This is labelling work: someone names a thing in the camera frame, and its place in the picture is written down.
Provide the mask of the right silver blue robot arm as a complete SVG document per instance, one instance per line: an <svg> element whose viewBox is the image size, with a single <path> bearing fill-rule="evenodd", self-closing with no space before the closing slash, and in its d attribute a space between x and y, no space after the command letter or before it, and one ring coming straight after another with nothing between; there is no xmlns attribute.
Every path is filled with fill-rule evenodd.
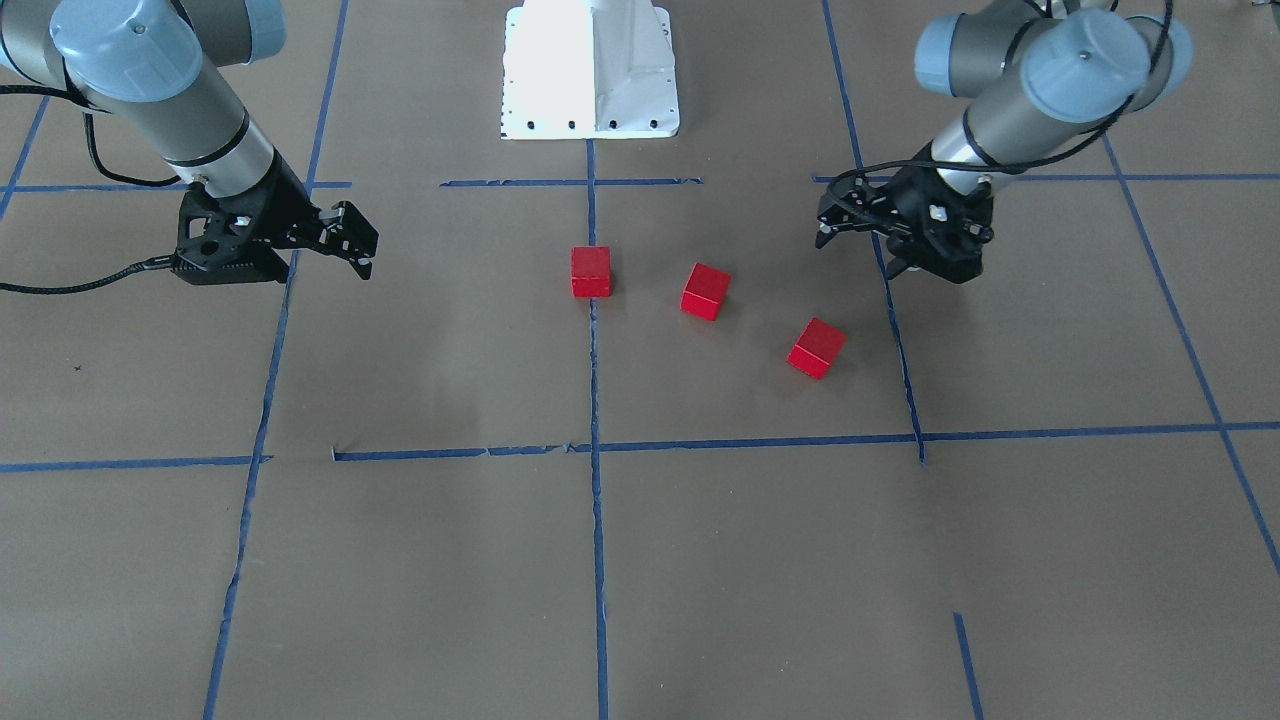
<svg viewBox="0 0 1280 720"><path fill-rule="evenodd" d="M275 56L279 1L5 1L4 94L79 108L93 163L93 120L127 120L186 193L175 249L129 265L196 286L285 282L282 252L310 250L369 279L378 231L352 202L323 210L262 132L221 68Z"/></svg>

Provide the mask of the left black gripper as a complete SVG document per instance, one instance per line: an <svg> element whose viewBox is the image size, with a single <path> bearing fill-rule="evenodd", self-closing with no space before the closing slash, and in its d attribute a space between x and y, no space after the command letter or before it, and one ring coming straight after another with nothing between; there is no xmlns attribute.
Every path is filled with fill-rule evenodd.
<svg viewBox="0 0 1280 720"><path fill-rule="evenodd" d="M895 224L905 228L886 233L893 256L890 279L919 269L963 284L982 274L986 245L995 237L989 177L980 176L973 191L959 193L937 170L909 167L881 191Z"/></svg>

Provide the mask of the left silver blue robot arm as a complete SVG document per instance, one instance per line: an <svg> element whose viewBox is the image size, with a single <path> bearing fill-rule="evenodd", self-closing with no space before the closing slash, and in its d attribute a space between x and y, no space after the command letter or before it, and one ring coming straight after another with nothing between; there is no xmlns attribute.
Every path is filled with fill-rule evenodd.
<svg viewBox="0 0 1280 720"><path fill-rule="evenodd" d="M906 227L886 240L888 273L977 278L996 192L1107 119L1170 95L1193 58L1179 19L1082 1L1046 17L1024 1L993 1L933 19L916 42L916 81L968 106L884 187Z"/></svg>

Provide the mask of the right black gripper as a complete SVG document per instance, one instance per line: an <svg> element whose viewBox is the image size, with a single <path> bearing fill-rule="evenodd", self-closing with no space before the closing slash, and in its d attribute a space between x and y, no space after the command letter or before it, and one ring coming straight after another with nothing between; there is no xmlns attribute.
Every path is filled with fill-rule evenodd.
<svg viewBox="0 0 1280 720"><path fill-rule="evenodd" d="M370 281L380 237L351 201L312 205L280 155L242 193L216 199L207 183L188 183L178 222L175 275L196 286L283 283L289 265L278 252L292 249L338 258Z"/></svg>

